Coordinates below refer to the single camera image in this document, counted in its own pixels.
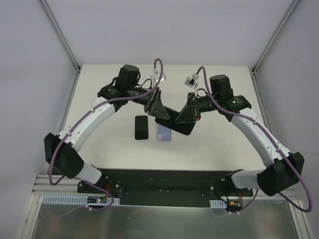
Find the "lilac phone case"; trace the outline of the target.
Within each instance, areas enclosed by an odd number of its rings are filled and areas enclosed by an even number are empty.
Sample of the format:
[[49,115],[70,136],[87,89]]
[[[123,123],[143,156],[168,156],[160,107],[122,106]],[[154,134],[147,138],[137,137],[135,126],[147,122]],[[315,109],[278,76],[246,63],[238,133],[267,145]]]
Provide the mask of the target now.
[[157,140],[158,141],[171,141],[171,129],[157,124]]

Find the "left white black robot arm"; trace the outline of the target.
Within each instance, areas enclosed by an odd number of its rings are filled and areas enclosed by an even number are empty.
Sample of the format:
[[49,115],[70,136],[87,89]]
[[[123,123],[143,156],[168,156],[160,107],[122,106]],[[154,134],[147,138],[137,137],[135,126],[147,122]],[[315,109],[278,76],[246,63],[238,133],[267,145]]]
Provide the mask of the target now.
[[124,65],[113,82],[104,86],[87,111],[71,126],[57,135],[49,133],[44,138],[45,160],[49,169],[56,169],[69,179],[78,178],[96,184],[102,172],[86,163],[78,154],[88,137],[129,101],[144,106],[144,111],[160,119],[169,119],[161,102],[157,85],[150,90],[138,87],[140,70],[133,65]]

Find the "black smartphone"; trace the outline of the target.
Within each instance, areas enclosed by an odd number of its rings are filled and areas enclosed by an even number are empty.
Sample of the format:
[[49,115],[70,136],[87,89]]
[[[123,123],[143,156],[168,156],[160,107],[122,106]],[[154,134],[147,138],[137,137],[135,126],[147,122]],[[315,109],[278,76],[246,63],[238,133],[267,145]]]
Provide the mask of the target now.
[[135,140],[149,138],[149,124],[147,116],[135,116]]
[[176,123],[175,120],[177,119],[179,112],[168,107],[165,107],[165,109],[169,115],[169,119],[165,120],[162,118],[155,118],[155,122],[159,125],[162,125],[180,134],[190,135],[192,130],[195,127],[195,123],[194,122]]

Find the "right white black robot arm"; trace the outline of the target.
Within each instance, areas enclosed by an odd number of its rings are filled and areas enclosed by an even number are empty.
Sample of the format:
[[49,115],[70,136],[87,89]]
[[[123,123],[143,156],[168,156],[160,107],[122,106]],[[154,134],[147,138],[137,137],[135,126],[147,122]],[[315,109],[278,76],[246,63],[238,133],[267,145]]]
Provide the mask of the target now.
[[216,75],[209,79],[213,99],[209,95],[198,97],[187,95],[187,103],[174,120],[176,124],[195,124],[201,114],[217,110],[236,126],[249,140],[262,159],[264,170],[236,170],[227,179],[238,189],[254,188],[268,196],[274,196],[297,184],[300,180],[304,158],[299,153],[291,153],[263,126],[243,96],[235,96],[226,75]]

